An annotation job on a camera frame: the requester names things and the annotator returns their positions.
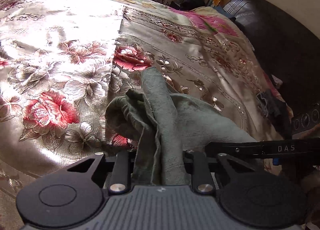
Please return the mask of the floral satin bedspread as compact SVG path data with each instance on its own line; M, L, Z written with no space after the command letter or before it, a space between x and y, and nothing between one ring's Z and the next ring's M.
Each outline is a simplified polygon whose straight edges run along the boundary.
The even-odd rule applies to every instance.
M256 140L278 140L258 97L279 98L247 37L210 7L150 0L1 0L1 229L35 178L135 143L105 125L109 102L156 67Z

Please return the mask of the dark clothing pile right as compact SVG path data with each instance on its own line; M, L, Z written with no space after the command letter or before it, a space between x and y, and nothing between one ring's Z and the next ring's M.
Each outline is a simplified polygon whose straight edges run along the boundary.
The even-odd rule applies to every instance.
M272 123L279 133L287 133L291 130L291 123L286 104L276 98L270 89L257 94L263 115Z

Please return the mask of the dark wooden bed footboard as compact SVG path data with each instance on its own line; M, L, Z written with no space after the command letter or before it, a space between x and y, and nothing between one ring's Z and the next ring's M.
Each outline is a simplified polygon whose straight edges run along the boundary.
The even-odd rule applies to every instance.
M292 134L319 125L319 38L266 0L230 0L223 9L251 42L267 75L282 81L278 91L293 111Z

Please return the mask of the grey-green pants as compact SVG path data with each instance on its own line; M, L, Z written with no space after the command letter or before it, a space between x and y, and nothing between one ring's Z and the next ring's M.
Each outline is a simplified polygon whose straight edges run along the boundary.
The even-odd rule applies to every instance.
M187 94L170 93L161 73L141 74L142 93L128 90L106 109L106 124L138 143L132 179L138 184L187 185L186 150L203 150L210 142L254 142L247 132L212 105Z

